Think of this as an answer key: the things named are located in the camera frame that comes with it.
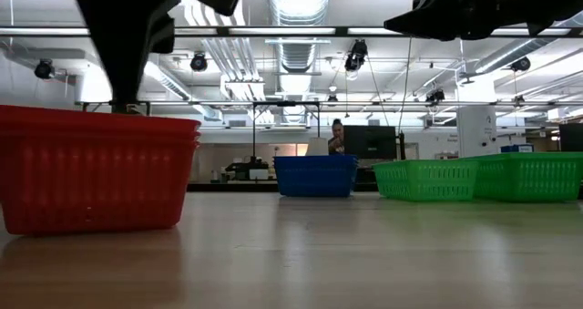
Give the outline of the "red plastic basket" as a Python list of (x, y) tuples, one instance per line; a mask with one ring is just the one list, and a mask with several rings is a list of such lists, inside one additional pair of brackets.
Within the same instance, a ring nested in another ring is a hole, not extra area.
[(111, 129), (151, 133), (188, 133), (197, 131), (200, 126), (199, 121), (191, 119), (0, 105), (0, 124), (5, 123), (29, 127), (50, 126), (51, 128)]
[(15, 235), (167, 229), (182, 213), (195, 141), (20, 140), (0, 160)]
[(196, 141), (201, 134), (194, 132), (186, 135), (164, 135), (164, 134), (108, 134), (108, 133), (66, 133), (66, 132), (44, 132), (44, 133), (24, 133), (5, 132), (0, 133), (0, 139), (22, 138), (22, 139), (122, 139), (122, 140), (154, 140), (154, 141)]

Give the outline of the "green plastic basket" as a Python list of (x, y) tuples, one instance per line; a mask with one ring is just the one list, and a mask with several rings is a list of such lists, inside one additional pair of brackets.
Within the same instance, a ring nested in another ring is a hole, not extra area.
[(583, 152), (508, 152), (469, 160), (477, 163), (478, 199), (574, 201), (583, 180)]
[(471, 201), (478, 163), (373, 167), (379, 193), (401, 201)]
[(458, 159), (453, 159), (453, 160), (437, 160), (437, 159), (432, 159), (432, 160), (382, 160), (382, 161), (373, 163), (371, 167), (396, 165), (396, 164), (445, 165), (445, 164), (459, 164), (461, 162), (474, 162), (474, 160), (468, 159), (468, 158), (466, 158), (466, 159), (458, 158)]

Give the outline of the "person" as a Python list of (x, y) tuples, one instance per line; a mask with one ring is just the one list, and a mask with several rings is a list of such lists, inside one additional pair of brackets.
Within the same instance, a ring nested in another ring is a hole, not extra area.
[(332, 123), (332, 138), (328, 140), (328, 151), (330, 155), (344, 153), (343, 138), (343, 124), (338, 118), (336, 118)]

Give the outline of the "silver ceiling duct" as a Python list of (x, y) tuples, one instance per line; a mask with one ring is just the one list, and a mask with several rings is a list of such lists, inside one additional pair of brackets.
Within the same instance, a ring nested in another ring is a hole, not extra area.
[[(269, 0), (274, 26), (322, 26), (330, 0)], [(316, 45), (279, 44), (281, 68), (288, 73), (305, 73), (312, 68)]]

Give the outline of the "black aluminium rig frame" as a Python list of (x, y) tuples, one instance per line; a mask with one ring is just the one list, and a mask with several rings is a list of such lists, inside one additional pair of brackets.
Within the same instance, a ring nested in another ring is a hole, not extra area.
[[(177, 37), (406, 37), (381, 27), (367, 26), (176, 26)], [(16, 37), (83, 37), (89, 36), (85, 27), (66, 26), (0, 26), (0, 36)], [(531, 36), (525, 27), (496, 29), (494, 38), (583, 38), (583, 27), (551, 27)]]

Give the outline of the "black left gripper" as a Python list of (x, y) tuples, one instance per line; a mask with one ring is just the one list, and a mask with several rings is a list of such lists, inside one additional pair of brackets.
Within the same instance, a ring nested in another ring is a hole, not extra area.
[[(112, 112), (127, 114), (137, 103), (148, 54), (174, 47), (169, 10), (181, 0), (77, 0), (112, 90)], [(198, 0), (231, 16), (239, 0)]]

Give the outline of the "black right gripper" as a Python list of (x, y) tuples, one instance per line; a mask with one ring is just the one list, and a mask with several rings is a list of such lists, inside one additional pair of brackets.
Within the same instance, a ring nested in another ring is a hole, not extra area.
[(534, 36), (554, 20), (546, 0), (413, 0), (412, 9), (384, 21), (384, 29), (406, 36), (451, 41), (478, 40), (501, 26), (526, 24)]

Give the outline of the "black computer monitor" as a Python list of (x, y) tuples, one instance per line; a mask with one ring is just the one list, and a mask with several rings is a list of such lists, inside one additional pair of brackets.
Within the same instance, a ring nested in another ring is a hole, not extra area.
[(560, 125), (559, 137), (563, 152), (583, 152), (583, 123)]
[(344, 153), (361, 160), (396, 160), (397, 135), (390, 126), (345, 126)]

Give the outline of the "white pillar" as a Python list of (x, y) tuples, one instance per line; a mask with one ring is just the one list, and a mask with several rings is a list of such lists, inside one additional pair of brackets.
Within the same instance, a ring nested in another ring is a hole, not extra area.
[(481, 76), (460, 83), (456, 99), (464, 102), (456, 112), (459, 157), (469, 158), (497, 153), (496, 92), (494, 81)]

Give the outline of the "white lamp shade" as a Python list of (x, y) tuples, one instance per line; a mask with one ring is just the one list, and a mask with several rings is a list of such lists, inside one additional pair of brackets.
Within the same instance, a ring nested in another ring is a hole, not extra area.
[(305, 153), (306, 156), (328, 156), (329, 147), (326, 138), (310, 138)]

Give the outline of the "blue plastic basket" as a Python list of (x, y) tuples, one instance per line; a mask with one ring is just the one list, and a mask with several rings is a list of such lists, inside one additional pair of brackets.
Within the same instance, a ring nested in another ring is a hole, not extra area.
[(352, 164), (356, 163), (356, 160), (276, 160), (274, 161), (275, 165), (281, 164), (302, 164), (302, 163), (310, 163), (310, 164)]
[(279, 192), (287, 197), (348, 197), (356, 176), (354, 164), (281, 162), (275, 165)]
[(358, 160), (355, 155), (274, 156), (273, 160)]

